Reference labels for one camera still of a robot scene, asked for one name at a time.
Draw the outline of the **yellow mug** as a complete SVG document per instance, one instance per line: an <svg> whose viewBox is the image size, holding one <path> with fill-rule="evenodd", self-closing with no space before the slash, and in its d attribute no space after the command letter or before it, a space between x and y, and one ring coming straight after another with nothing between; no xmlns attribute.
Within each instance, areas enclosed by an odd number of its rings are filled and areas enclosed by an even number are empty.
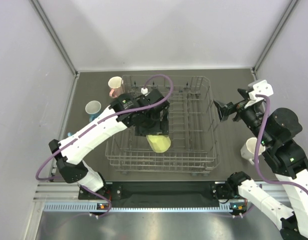
<svg viewBox="0 0 308 240"><path fill-rule="evenodd" d="M147 135L146 139L155 153L164 153L171 146L171 139L167 135Z"/></svg>

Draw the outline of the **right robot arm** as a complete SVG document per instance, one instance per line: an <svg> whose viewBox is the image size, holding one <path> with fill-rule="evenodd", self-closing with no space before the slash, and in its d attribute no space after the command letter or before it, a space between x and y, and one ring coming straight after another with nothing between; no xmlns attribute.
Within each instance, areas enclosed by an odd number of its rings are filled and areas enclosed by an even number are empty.
<svg viewBox="0 0 308 240"><path fill-rule="evenodd" d="M236 114L233 121L243 120L257 141L251 157L258 175L259 150L277 180L262 180L282 185L291 207L287 207L260 188L246 173L233 173L225 182L232 198L242 197L257 207L277 227L284 240L308 240L308 159L294 137L302 131L297 115L287 108L270 112L273 90L264 87L254 90L239 89L243 100L233 104L214 101L219 119L225 121Z"/></svg>

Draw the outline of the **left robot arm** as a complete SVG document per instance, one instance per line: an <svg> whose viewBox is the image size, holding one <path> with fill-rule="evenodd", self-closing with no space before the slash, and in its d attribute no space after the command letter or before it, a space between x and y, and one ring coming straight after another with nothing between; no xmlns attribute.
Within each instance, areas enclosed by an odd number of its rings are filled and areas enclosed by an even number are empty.
<svg viewBox="0 0 308 240"><path fill-rule="evenodd" d="M157 127L160 116L166 116L168 112L168 98L157 89L138 97L123 93L74 135L61 141L50 141L49 147L65 182L88 188L97 199L104 197L107 192L105 180L84 162L84 157L111 136L130 127L160 134Z"/></svg>

